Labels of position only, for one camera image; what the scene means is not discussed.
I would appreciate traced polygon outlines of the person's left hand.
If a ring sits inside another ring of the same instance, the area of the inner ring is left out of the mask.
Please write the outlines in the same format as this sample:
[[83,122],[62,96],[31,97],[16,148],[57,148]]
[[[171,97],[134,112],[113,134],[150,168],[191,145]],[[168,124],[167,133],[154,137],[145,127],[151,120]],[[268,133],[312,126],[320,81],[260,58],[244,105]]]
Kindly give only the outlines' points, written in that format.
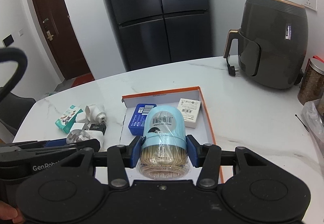
[[18,208],[14,208],[9,204],[0,201],[0,219],[10,220],[12,223],[24,223],[25,219]]

